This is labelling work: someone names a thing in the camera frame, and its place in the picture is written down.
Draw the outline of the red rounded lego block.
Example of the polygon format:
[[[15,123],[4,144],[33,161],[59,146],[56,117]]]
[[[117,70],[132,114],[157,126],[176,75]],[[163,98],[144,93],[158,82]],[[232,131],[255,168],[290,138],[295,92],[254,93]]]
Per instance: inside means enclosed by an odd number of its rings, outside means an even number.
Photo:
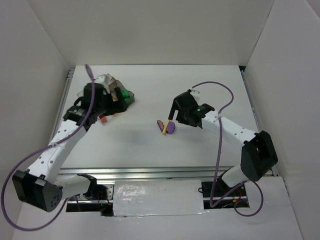
[[[107,122],[107,121],[108,121],[108,120],[107,120],[107,117],[104,116],[104,115],[99,116],[99,120],[100,120],[101,122]]]

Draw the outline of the green long lego brick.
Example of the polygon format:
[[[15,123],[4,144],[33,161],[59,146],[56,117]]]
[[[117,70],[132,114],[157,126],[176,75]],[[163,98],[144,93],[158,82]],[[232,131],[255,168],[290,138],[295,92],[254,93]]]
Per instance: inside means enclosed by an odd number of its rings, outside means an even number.
[[[127,91],[121,90],[120,93],[125,100],[130,99],[130,94]]]

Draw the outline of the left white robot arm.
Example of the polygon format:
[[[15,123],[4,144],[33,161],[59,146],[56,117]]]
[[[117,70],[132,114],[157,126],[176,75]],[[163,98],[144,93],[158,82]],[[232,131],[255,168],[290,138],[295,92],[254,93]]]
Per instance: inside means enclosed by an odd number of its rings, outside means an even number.
[[[66,111],[60,127],[38,159],[25,171],[17,170],[12,181],[18,199],[46,212],[52,212],[63,199],[96,194],[97,179],[85,173],[57,180],[58,173],[78,141],[100,116],[125,112],[133,103],[132,94],[118,80],[105,85],[88,83]]]

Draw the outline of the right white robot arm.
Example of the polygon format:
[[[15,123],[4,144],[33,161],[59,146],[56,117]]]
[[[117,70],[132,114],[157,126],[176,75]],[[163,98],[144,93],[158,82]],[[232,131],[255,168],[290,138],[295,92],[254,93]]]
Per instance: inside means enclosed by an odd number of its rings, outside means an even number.
[[[178,123],[199,127],[216,135],[222,134],[222,138],[229,144],[241,149],[240,163],[217,179],[220,187],[233,188],[248,180],[259,181],[278,163],[269,133],[264,130],[254,132],[226,117],[220,117],[212,106],[206,103],[199,105],[190,91],[173,99],[168,117],[170,121],[173,120],[175,112]]]

